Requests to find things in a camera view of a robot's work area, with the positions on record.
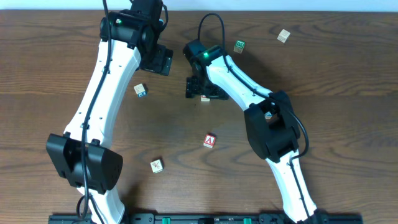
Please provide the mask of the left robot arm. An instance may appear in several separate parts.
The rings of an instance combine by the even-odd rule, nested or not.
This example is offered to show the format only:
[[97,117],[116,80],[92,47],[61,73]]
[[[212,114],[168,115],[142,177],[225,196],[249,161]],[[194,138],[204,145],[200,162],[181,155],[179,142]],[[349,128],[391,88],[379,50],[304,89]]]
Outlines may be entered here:
[[58,175],[81,193],[74,215],[52,215],[50,223],[127,223],[117,189],[123,157],[111,150],[114,124],[136,71],[169,74],[173,52],[158,43],[168,20],[161,0],[133,0],[129,9],[106,11],[83,99],[63,134],[46,142]]

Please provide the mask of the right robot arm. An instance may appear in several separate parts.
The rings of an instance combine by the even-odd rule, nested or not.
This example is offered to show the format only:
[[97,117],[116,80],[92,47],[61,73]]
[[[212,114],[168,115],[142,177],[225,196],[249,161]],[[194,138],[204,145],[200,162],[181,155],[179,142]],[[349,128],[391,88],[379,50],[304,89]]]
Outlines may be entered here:
[[192,67],[187,79],[187,98],[231,98],[243,110],[246,134],[253,151],[265,160],[282,195],[285,214],[294,223],[315,223],[317,206],[308,192],[300,169],[300,136],[308,134],[294,114],[284,91],[276,93],[250,79],[224,50],[206,48],[198,39],[186,44],[183,54]]

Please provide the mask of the red letter A block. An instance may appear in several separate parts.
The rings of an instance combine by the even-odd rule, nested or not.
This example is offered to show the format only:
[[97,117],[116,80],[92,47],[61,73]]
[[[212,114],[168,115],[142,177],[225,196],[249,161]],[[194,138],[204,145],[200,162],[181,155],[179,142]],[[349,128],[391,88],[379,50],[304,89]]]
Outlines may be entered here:
[[215,145],[215,141],[216,141],[216,136],[214,136],[212,134],[207,134],[203,141],[203,145],[205,147],[213,148]]

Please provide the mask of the red letter I block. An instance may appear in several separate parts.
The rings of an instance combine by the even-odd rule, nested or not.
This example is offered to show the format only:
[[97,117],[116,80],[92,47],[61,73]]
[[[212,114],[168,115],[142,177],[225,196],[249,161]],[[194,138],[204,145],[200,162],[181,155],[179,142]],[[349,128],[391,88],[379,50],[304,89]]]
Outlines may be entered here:
[[209,102],[210,101],[210,99],[207,98],[205,95],[202,95],[200,98],[201,98],[202,102]]

